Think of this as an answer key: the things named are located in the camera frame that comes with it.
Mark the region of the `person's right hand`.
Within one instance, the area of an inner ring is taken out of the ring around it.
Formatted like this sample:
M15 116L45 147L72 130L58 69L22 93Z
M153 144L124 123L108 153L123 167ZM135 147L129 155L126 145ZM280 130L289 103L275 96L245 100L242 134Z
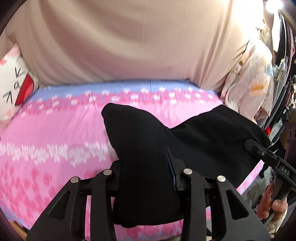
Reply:
M269 216L269 211L272 209L275 212L275 216L273 217L273 221L280 220L283 216L285 216L288 208L287 200L274 200L272 201L272 194L273 194L273 183L271 183L260 201L260 204L257 208L257 216L260 220L266 219Z

